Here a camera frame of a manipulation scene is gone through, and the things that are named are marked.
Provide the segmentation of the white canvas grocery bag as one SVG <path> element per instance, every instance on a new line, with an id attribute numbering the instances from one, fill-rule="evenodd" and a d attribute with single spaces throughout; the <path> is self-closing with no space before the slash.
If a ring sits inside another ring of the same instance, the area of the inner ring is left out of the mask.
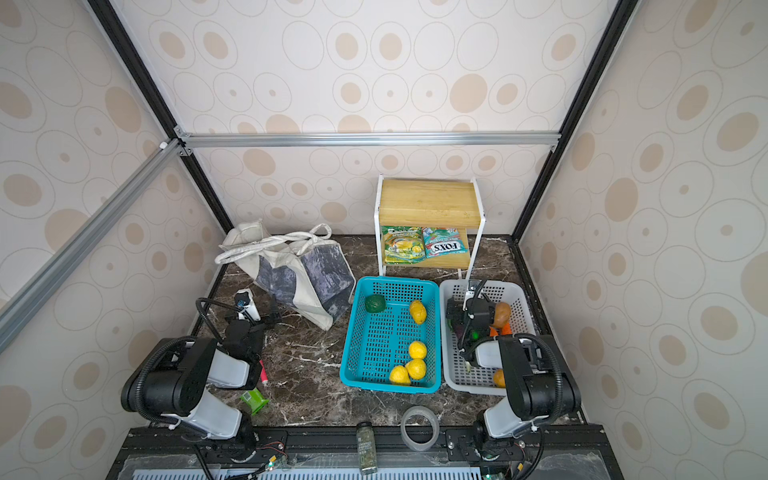
<path id="1" fill-rule="evenodd" d="M 228 232 L 215 258 L 235 264 L 253 283 L 323 331 L 352 304 L 356 278 L 329 225 L 270 234 L 261 220 Z"/>

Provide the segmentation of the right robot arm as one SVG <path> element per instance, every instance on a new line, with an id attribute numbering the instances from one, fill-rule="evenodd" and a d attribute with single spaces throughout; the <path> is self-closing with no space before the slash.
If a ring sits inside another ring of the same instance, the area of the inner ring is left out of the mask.
<path id="1" fill-rule="evenodd" d="M 550 335 L 491 332 L 491 303 L 484 295 L 444 309 L 445 326 L 456 336 L 459 357 L 471 368 L 502 374 L 503 400 L 476 422 L 478 440 L 518 438 L 580 409 L 581 393 Z"/>

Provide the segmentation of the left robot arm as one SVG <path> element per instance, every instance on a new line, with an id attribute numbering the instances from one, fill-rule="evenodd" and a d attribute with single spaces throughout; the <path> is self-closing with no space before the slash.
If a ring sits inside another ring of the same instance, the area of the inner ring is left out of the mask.
<path id="1" fill-rule="evenodd" d="M 265 333 L 281 319 L 277 302 L 271 301 L 264 318 L 243 300 L 231 305 L 202 297 L 195 306 L 213 336 L 160 340 L 126 380 L 120 394 L 122 408 L 170 429 L 185 426 L 205 440 L 253 444 L 251 422 L 208 387 L 257 388 Z"/>

